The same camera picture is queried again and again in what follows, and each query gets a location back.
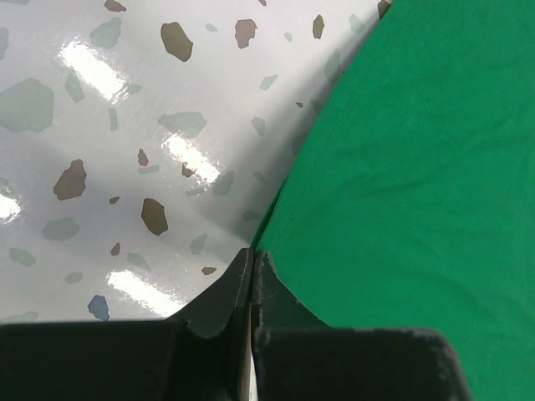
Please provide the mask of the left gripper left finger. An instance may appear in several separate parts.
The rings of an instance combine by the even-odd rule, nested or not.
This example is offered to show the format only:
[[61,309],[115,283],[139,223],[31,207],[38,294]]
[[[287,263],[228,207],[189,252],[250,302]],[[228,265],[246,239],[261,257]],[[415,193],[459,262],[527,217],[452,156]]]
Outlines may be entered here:
[[253,258],[162,320],[2,325],[2,399],[248,399]]

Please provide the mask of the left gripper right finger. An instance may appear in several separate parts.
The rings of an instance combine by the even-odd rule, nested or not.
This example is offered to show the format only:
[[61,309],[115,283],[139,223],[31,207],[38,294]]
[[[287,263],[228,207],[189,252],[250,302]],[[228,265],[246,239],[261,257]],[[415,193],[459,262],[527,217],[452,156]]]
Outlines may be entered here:
[[333,328],[282,283],[260,252],[252,355],[261,400],[468,400],[453,347],[424,328]]

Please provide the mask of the green t shirt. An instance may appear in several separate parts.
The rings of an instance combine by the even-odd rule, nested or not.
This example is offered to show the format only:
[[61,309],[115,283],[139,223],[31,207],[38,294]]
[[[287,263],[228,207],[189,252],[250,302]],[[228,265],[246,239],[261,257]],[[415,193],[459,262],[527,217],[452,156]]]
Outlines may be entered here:
[[394,2],[255,246],[327,324],[435,329],[475,400],[533,399],[533,2]]

